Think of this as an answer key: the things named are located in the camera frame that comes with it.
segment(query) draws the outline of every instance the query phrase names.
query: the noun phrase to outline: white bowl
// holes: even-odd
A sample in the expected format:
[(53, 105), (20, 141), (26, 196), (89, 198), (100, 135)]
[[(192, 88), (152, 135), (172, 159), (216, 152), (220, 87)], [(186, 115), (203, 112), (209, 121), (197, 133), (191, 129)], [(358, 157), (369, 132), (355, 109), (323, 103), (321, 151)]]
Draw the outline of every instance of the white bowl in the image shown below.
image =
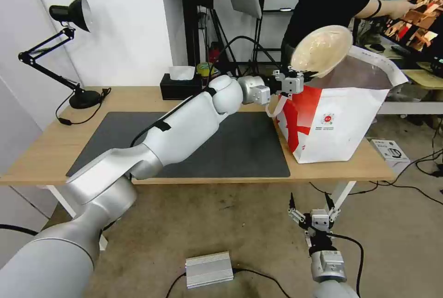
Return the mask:
[(301, 40), (290, 63), (294, 70), (317, 72), (314, 77), (324, 77), (346, 57), (351, 46), (349, 29), (338, 25), (325, 26)]

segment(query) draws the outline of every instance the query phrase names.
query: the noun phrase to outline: screen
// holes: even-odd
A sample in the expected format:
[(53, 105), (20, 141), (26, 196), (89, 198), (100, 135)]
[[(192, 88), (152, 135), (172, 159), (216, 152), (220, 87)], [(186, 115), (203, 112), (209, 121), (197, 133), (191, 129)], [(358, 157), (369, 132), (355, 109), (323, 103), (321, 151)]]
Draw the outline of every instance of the screen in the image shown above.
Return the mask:
[(411, 0), (416, 8), (400, 19), (388, 19), (385, 37), (405, 48), (429, 56), (442, 57), (443, 0)]

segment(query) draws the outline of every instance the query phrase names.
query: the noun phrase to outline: lamp arm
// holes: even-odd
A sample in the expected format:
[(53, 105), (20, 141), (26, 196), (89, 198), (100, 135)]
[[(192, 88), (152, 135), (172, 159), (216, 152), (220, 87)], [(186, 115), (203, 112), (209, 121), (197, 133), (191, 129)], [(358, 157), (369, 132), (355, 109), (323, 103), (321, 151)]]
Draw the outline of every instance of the lamp arm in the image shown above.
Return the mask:
[[(22, 63), (25, 63), (26, 65), (29, 65), (29, 66), (35, 68), (36, 70), (40, 71), (41, 73), (46, 74), (48, 77), (58, 81), (59, 83), (65, 85), (66, 87), (69, 87), (72, 90), (77, 90), (80, 87), (78, 83), (74, 83), (72, 81), (69, 81), (69, 80), (63, 78), (62, 76), (60, 76), (58, 74), (55, 74), (54, 72), (48, 70), (46, 67), (43, 67), (40, 64), (38, 64), (37, 61), (36, 61), (38, 58), (46, 55), (47, 53), (50, 53), (51, 51), (53, 51), (56, 48), (58, 48), (58, 47), (62, 46), (63, 44), (65, 44), (66, 42), (69, 42), (70, 40), (72, 40), (74, 38), (74, 31), (75, 31), (74, 28), (65, 27), (60, 32), (58, 32), (57, 34), (55, 34), (54, 36), (51, 36), (47, 40), (44, 40), (42, 43), (37, 44), (35, 47), (32, 47), (31, 49), (29, 49), (27, 51), (19, 53), (18, 54), (18, 59)], [(40, 47), (42, 47), (46, 43), (56, 39), (57, 37), (59, 37), (61, 35), (66, 35), (68, 38), (66, 38), (62, 42), (57, 43), (56, 45), (54, 45), (54, 46), (52, 46), (50, 48), (45, 48), (45, 49), (38, 50)], [(37, 56), (32, 56), (32, 54), (35, 54), (37, 52), (39, 52), (39, 54)]]

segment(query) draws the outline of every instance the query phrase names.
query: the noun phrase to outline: black desk lamp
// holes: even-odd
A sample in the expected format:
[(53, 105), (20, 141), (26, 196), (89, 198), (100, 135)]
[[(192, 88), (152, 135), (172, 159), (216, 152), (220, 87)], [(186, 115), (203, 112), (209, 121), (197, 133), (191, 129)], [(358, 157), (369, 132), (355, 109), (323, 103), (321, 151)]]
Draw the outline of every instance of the black desk lamp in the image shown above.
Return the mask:
[[(47, 68), (39, 65), (37, 63), (37, 59), (40, 57), (50, 53), (54, 49), (62, 46), (66, 42), (69, 42), (74, 38), (75, 28), (70, 26), (70, 22), (74, 23), (79, 28), (89, 32), (92, 25), (91, 19), (91, 10), (89, 8), (89, 4), (87, 0), (74, 0), (69, 6), (59, 6), (52, 5), (49, 7), (49, 15), (52, 19), (57, 20), (61, 23), (62, 26), (65, 26), (60, 32), (56, 35), (48, 38), (42, 43), (37, 44), (35, 47), (24, 51), (18, 54), (18, 59), (39, 70), (40, 72), (46, 74), (52, 79), (58, 81), (59, 83), (64, 84), (66, 87), (69, 87), (73, 90), (74, 95), (69, 99), (69, 104), (71, 107), (75, 109), (85, 109), (89, 107), (93, 107), (96, 104), (99, 104), (102, 100), (102, 96), (94, 90), (84, 90), (80, 87), (79, 83), (68, 80), (62, 76), (55, 74), (54, 72), (48, 70)], [(50, 47), (50, 48), (42, 48), (41, 46), (46, 43), (52, 41), (53, 39), (65, 35), (67, 36), (62, 42)]]

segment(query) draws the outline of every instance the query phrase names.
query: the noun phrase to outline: black tissue box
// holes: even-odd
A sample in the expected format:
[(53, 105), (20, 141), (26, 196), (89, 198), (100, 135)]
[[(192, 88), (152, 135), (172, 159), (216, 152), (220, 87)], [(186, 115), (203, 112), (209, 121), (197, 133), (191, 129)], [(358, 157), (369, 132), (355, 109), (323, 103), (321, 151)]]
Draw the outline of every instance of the black tissue box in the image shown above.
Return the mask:
[(195, 74), (192, 80), (171, 80), (169, 73), (165, 73), (160, 90), (164, 100), (184, 100), (202, 90), (202, 77)]

